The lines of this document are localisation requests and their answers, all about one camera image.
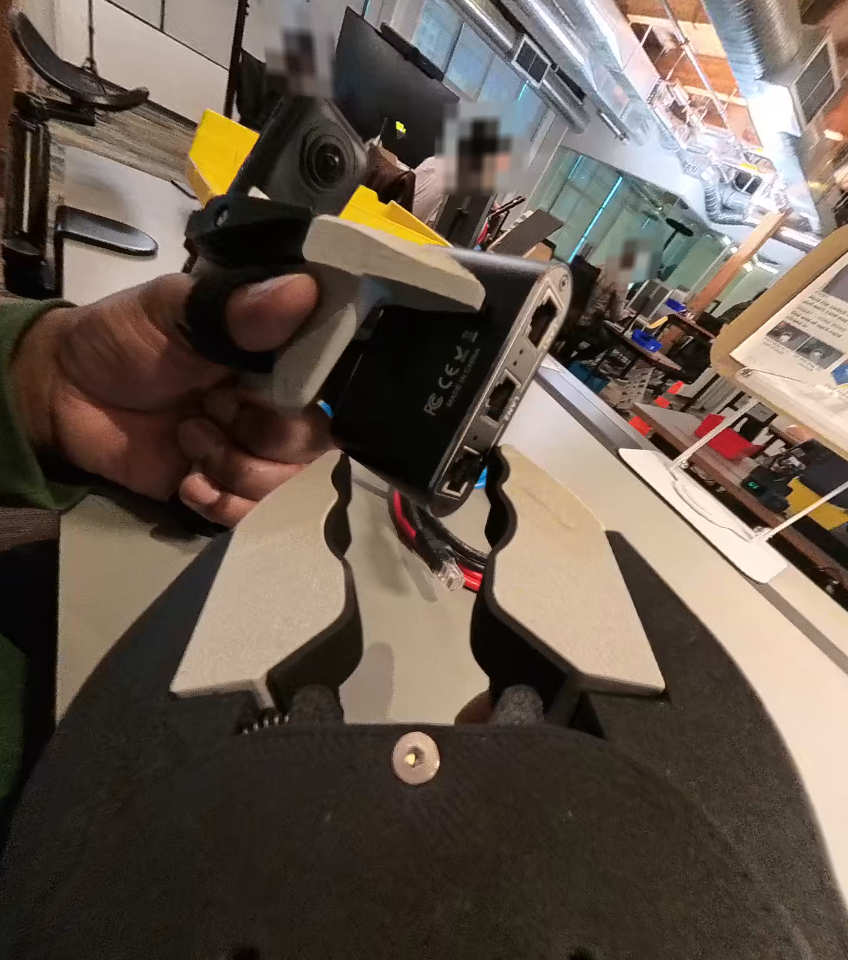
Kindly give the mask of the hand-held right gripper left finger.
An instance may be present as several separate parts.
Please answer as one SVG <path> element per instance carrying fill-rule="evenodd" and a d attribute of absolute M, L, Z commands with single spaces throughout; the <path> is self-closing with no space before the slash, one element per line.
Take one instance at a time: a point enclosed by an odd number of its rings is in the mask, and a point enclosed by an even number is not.
<path fill-rule="evenodd" d="M 178 698 L 248 693 L 335 702 L 359 666 L 359 606 L 346 559 L 351 468 L 326 453 L 234 528 L 169 686 Z"/>

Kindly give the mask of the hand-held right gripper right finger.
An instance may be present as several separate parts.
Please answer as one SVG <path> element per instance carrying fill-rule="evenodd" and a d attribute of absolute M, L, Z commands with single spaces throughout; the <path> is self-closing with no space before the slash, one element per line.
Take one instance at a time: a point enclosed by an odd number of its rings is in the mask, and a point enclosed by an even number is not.
<path fill-rule="evenodd" d="M 608 531 L 572 490 L 512 445 L 488 465 L 490 546 L 473 656 L 490 690 L 524 686 L 658 697 L 666 689 Z"/>

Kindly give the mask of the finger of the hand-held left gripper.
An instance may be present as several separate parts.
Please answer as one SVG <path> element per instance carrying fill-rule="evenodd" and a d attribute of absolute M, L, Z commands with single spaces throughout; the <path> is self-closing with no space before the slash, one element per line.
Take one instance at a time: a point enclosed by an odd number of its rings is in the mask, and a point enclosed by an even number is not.
<path fill-rule="evenodd" d="M 418 245 L 338 217 L 313 219 L 292 274 L 311 276 L 318 303 L 274 354 L 263 400 L 282 413 L 314 402 L 370 314 L 383 307 L 477 312 L 486 298 L 478 278 L 441 246 Z"/>

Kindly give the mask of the yellow plastic bin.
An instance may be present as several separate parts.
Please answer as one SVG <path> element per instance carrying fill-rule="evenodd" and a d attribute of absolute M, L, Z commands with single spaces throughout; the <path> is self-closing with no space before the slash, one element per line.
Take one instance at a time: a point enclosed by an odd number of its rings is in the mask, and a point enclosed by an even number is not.
<path fill-rule="evenodd" d="M 190 144 L 187 182 L 200 205 L 222 196 L 235 180 L 259 134 L 206 109 Z M 358 186 L 340 218 L 417 245 L 451 248 L 451 243 L 397 202 L 381 201 L 367 186 Z"/>

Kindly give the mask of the black ethernet adapter hub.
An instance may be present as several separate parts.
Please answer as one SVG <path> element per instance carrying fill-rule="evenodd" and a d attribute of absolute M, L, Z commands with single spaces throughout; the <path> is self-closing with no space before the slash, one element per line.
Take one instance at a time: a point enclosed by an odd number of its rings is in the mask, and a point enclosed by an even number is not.
<path fill-rule="evenodd" d="M 442 252 L 480 281 L 482 306 L 382 307 L 325 398 L 336 447 L 440 519 L 472 493 L 573 297 L 561 260 Z"/>

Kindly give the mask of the person's left hand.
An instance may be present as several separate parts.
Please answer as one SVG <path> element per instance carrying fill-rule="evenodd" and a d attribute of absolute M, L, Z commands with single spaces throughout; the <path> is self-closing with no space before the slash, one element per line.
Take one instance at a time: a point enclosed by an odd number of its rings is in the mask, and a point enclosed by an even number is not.
<path fill-rule="evenodd" d="M 168 273 L 47 311 L 15 348 L 10 380 L 39 453 L 233 527 L 334 443 L 319 406 L 276 412 L 194 351 L 183 333 L 193 286 Z"/>

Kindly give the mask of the black monitor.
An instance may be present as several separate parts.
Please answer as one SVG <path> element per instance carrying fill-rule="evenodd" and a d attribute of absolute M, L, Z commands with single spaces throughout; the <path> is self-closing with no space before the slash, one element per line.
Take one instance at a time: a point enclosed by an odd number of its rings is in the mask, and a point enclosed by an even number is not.
<path fill-rule="evenodd" d="M 415 169 L 435 155 L 459 99 L 408 51 L 347 7 L 335 46 L 333 100 L 362 140 L 378 139 Z"/>

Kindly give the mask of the red plastic bin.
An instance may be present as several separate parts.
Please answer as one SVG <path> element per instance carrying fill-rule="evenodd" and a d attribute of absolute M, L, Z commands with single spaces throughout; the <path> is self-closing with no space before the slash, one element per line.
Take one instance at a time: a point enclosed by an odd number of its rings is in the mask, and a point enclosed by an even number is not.
<path fill-rule="evenodd" d="M 721 414 L 708 414 L 694 429 L 694 438 L 704 438 L 724 420 L 725 417 Z M 742 463 L 745 460 L 754 459 L 763 450 L 762 446 L 753 443 L 731 427 L 723 428 L 715 437 L 710 438 L 707 447 L 731 463 Z"/>

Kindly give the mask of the black stool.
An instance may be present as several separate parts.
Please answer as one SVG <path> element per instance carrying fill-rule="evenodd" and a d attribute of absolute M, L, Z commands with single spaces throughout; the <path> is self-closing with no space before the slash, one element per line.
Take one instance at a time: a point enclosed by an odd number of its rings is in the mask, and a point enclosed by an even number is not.
<path fill-rule="evenodd" d="M 17 297 L 36 301 L 61 298 L 67 241 L 131 258 L 153 258 L 158 253 L 157 241 L 137 227 L 65 203 L 51 207 L 50 122 L 94 127 L 99 114 L 137 109 L 150 96 L 143 87 L 118 92 L 107 89 L 94 57 L 92 2 L 87 13 L 89 52 L 82 66 L 55 53 L 22 11 L 11 13 L 8 21 L 10 37 L 27 65 L 65 96 L 60 100 L 23 90 L 13 95 L 0 252 L 4 287 Z"/>

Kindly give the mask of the instruction sheet on stand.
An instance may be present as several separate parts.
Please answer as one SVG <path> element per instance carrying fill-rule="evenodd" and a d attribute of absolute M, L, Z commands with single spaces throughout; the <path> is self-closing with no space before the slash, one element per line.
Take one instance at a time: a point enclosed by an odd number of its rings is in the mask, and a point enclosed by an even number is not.
<path fill-rule="evenodd" d="M 848 225 L 721 331 L 711 366 L 747 395 L 744 412 L 762 404 L 848 462 Z M 686 475 L 693 455 L 738 418 L 716 425 L 672 460 L 630 448 L 619 457 L 737 570 L 766 584 L 786 568 L 771 539 L 848 490 L 848 480 L 765 531 L 744 525 Z"/>

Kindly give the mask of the silver air duct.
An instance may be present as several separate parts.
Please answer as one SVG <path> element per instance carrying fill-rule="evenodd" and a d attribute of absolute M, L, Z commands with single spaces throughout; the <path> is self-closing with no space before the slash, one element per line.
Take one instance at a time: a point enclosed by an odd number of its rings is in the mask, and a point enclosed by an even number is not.
<path fill-rule="evenodd" d="M 762 144 L 801 138 L 841 87 L 830 34 L 803 24 L 795 1 L 702 5 Z"/>

